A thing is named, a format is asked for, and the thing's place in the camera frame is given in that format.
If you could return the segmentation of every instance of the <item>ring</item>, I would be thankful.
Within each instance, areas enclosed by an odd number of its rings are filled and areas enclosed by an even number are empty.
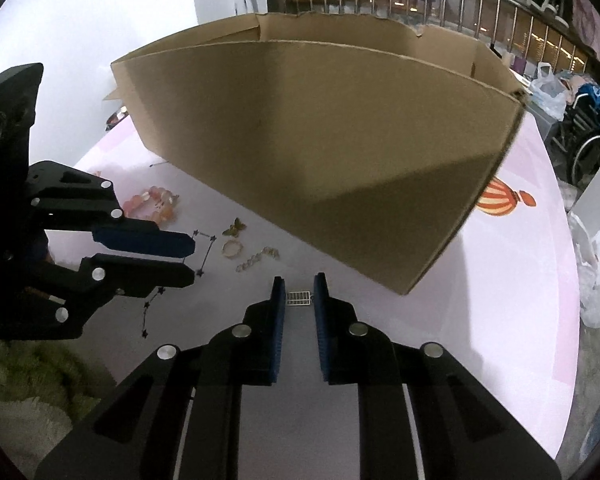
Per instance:
[[[222,256],[230,260],[242,252],[242,244],[238,240],[227,240],[222,246]]]

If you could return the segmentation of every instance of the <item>wheel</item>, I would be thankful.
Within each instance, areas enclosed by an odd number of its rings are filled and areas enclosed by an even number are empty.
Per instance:
[[[567,180],[573,186],[586,187],[600,168],[600,134],[582,139],[567,156]]]

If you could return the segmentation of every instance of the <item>hot air balloon illustration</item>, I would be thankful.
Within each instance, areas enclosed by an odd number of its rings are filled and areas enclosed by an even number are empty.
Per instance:
[[[504,216],[511,213],[518,202],[529,207],[536,206],[536,200],[529,193],[526,191],[515,192],[499,178],[493,177],[475,206],[489,215]]]

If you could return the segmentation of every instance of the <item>gold butterfly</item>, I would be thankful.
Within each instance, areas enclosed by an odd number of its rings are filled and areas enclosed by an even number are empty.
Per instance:
[[[240,222],[239,218],[236,218],[235,222],[231,225],[231,227],[224,231],[222,235],[237,238],[240,235],[240,231],[244,231],[246,228],[247,226]]]

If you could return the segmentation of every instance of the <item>pink tablecloth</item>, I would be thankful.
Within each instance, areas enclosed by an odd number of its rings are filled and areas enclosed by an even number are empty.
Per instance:
[[[287,290],[309,290],[325,272],[331,293],[350,301],[358,317],[394,341],[440,341],[503,403],[551,455],[568,420],[578,355],[578,280],[570,232],[548,155],[527,114],[497,173],[537,203],[519,203],[504,216],[474,210],[449,247],[408,296],[398,296],[280,230],[253,212],[175,169],[159,164],[131,119],[109,132],[77,167],[101,171],[123,202],[149,186],[180,195],[169,229],[221,235],[235,217],[244,259],[264,246],[280,251],[246,272],[220,254],[216,242],[205,274],[184,290],[168,290],[148,312],[141,337],[142,300],[116,298],[85,326],[85,355],[103,359],[116,380],[155,348],[204,344],[239,322],[245,307],[268,296],[275,275]],[[198,268],[207,241],[187,263]],[[76,262],[102,251],[79,234],[51,233],[52,253]],[[240,478],[357,478],[355,388],[325,386],[307,310],[285,319],[282,368],[272,388],[245,388],[240,429]]]

